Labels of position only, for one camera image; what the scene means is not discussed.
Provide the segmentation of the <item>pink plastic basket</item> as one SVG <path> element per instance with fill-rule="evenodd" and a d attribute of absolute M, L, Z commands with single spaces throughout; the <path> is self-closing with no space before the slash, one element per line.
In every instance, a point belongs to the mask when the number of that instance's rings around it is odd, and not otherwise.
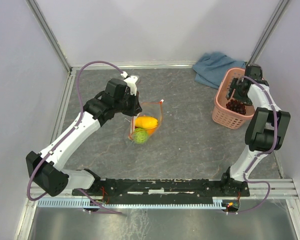
<path fill-rule="evenodd" d="M 244 104 L 246 108 L 245 115 L 241 115 L 226 108 L 226 104 L 230 100 L 234 100 L 233 98 L 229 100 L 226 98 L 232 79 L 241 77 L 245 77 L 250 81 L 250 87 L 247 93 L 250 104 Z M 239 67 L 230 68 L 226 72 L 215 95 L 212 120 L 232 130 L 240 128 L 246 121 L 251 120 L 258 107 L 262 107 L 269 103 L 263 90 L 259 88 L 259 85 L 265 89 L 269 88 L 268 82 L 263 79 L 263 70 L 259 65 L 248 65 L 245 69 Z"/>

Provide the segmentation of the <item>yellow mango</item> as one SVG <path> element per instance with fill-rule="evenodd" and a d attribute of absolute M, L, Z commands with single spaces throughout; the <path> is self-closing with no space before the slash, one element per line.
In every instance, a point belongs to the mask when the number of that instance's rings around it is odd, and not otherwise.
<path fill-rule="evenodd" d="M 135 127 L 152 129 L 158 126 L 159 121 L 152 116 L 138 116 L 134 122 Z"/>

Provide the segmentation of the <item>clear zip top bag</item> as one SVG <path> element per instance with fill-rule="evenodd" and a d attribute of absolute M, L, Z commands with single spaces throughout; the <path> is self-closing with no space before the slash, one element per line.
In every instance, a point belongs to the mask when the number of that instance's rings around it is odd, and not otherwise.
<path fill-rule="evenodd" d="M 128 130 L 128 139 L 135 144 L 145 144 L 149 138 L 160 128 L 163 121 L 163 103 L 143 102 L 142 111 L 133 116 Z"/>

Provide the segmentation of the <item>green bumpy fruit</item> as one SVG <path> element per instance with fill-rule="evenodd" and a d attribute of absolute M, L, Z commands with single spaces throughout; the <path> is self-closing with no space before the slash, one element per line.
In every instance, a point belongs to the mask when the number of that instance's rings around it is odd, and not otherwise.
<path fill-rule="evenodd" d="M 132 139 L 136 144 L 144 144 L 149 139 L 149 134 L 144 128 L 136 128 L 132 133 Z"/>

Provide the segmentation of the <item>orange mango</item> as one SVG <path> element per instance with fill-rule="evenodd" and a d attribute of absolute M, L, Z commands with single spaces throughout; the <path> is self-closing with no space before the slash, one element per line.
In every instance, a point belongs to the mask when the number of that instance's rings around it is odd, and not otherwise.
<path fill-rule="evenodd" d="M 149 136 L 152 136 L 156 132 L 157 128 L 146 129 L 146 132 Z"/>

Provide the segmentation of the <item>dark red grapes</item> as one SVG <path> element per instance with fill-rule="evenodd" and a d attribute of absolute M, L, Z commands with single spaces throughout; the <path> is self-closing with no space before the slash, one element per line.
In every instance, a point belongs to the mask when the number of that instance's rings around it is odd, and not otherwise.
<path fill-rule="evenodd" d="M 235 99 L 231 99 L 227 104 L 226 104 L 226 108 L 232 112 L 241 114 L 241 115 L 245 115 L 246 114 L 246 106 Z"/>

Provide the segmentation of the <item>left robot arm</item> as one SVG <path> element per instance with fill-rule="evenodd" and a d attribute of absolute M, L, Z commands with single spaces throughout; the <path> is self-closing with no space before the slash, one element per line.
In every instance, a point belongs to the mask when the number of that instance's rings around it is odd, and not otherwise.
<path fill-rule="evenodd" d="M 111 79 L 104 91 L 86 102 L 83 111 L 53 143 L 39 153 L 28 153 L 25 160 L 30 181 L 51 197 L 74 189 L 96 195 L 101 189 L 101 178 L 89 169 L 65 169 L 65 164 L 77 148 L 116 113 L 132 117 L 142 111 L 138 80 L 136 75 L 125 80 Z"/>

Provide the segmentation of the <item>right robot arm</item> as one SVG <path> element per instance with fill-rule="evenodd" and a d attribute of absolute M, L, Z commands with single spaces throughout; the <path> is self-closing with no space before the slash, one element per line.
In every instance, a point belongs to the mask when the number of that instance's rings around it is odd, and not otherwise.
<path fill-rule="evenodd" d="M 263 158 L 281 148 L 291 115 L 275 104 L 263 70 L 257 64 L 247 65 L 244 75 L 232 80 L 226 98 L 228 110 L 242 114 L 245 106 L 254 108 L 245 132 L 245 148 L 219 183 L 221 193 L 230 196 L 245 191 L 252 170 Z"/>

